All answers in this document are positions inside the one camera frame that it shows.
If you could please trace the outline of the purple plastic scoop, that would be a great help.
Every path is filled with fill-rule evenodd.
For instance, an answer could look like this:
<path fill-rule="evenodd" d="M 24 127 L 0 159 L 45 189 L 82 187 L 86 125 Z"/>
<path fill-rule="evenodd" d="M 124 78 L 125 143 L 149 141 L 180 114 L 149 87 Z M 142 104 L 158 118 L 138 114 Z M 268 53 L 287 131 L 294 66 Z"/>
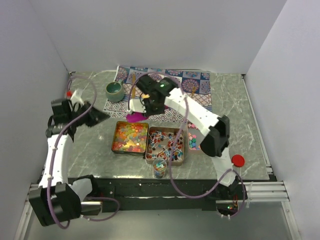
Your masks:
<path fill-rule="evenodd" d="M 128 114 L 126 116 L 126 121 L 128 123 L 137 123 L 146 120 L 147 117 L 144 116 L 143 113 L 140 112 L 133 112 L 132 114 Z"/>

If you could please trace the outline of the tin of lollipops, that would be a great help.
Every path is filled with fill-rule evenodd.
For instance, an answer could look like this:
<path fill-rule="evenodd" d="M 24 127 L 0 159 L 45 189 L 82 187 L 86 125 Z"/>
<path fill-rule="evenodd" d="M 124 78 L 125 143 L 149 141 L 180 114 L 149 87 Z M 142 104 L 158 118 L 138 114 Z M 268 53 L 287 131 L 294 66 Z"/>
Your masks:
<path fill-rule="evenodd" d="M 145 161 L 152 164 L 157 158 L 169 162 L 171 151 L 173 151 L 172 166 L 179 167 L 184 163 L 185 138 L 184 131 L 177 135 L 178 128 L 152 126 L 148 130 Z"/>

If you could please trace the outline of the gold tin of gummy stars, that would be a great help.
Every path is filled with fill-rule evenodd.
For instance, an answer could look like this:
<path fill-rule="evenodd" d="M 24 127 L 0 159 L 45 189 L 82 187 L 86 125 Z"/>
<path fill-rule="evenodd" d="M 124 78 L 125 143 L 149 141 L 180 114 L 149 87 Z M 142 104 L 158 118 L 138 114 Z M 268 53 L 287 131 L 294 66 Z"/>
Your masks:
<path fill-rule="evenodd" d="M 111 151 L 115 154 L 144 155 L 147 149 L 149 124 L 118 121 L 115 126 Z"/>

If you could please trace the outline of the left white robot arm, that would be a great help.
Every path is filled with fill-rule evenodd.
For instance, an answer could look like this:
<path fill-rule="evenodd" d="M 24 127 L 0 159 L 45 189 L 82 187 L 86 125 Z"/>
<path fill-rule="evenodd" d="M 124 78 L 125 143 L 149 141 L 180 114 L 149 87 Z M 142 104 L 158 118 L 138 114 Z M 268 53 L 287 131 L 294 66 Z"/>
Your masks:
<path fill-rule="evenodd" d="M 110 118 L 89 101 L 72 103 L 60 98 L 51 102 L 52 115 L 45 135 L 48 152 L 38 188 L 30 191 L 29 202 L 43 227 L 69 223 L 82 213 L 82 201 L 94 201 L 100 194 L 93 175 L 68 182 L 68 159 L 77 127 L 94 127 Z"/>

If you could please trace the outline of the red jar lid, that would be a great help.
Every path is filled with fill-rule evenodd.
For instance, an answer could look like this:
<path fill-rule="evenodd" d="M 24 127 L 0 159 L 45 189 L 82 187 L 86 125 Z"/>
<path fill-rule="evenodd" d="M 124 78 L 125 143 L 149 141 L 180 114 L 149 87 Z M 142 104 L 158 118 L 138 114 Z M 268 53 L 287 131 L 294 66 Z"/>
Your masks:
<path fill-rule="evenodd" d="M 241 168 L 245 165 L 246 161 L 245 158 L 240 155 L 240 154 L 236 154 L 231 158 L 231 162 L 233 163 L 233 165 L 237 168 Z"/>

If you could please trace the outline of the tin of pastel star candies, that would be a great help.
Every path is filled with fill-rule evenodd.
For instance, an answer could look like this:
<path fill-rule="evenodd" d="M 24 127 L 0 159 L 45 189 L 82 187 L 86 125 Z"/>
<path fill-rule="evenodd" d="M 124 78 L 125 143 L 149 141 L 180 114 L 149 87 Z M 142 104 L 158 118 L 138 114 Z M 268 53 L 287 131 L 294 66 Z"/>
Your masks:
<path fill-rule="evenodd" d="M 195 124 L 187 123 L 188 148 L 190 151 L 200 151 L 203 135 Z"/>

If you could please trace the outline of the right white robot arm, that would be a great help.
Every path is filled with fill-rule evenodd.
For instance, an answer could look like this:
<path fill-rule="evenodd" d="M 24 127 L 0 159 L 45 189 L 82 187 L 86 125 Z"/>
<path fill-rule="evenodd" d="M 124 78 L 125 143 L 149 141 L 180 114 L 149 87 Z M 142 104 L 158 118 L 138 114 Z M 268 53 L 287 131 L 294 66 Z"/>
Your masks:
<path fill-rule="evenodd" d="M 193 100 L 183 90 L 175 77 L 165 75 L 160 81 L 152 79 L 149 73 L 139 76 L 132 84 L 148 97 L 144 100 L 131 99 L 127 103 L 129 114 L 139 113 L 150 117 L 164 113 L 171 108 L 184 116 L 184 120 L 195 124 L 203 139 L 200 148 L 212 159 L 217 175 L 217 183 L 206 193 L 194 196 L 204 198 L 214 190 L 224 199 L 231 199 L 238 186 L 243 186 L 241 176 L 233 168 L 229 151 L 230 120 L 226 115 L 219 116 Z"/>

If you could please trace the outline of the clear glass jar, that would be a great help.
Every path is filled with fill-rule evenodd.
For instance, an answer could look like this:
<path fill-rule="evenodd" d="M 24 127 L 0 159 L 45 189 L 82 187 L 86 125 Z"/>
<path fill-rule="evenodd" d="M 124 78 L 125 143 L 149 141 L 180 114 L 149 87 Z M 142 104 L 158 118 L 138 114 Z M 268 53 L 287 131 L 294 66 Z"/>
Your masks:
<path fill-rule="evenodd" d="M 163 158 L 156 158 L 152 163 L 153 175 L 157 179 L 165 176 L 167 170 L 167 162 Z"/>

